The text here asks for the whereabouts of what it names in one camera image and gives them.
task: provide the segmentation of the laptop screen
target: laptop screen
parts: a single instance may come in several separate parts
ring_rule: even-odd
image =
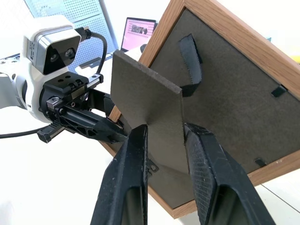
[[[155,26],[155,20],[127,18],[121,50],[126,52],[147,44]]]

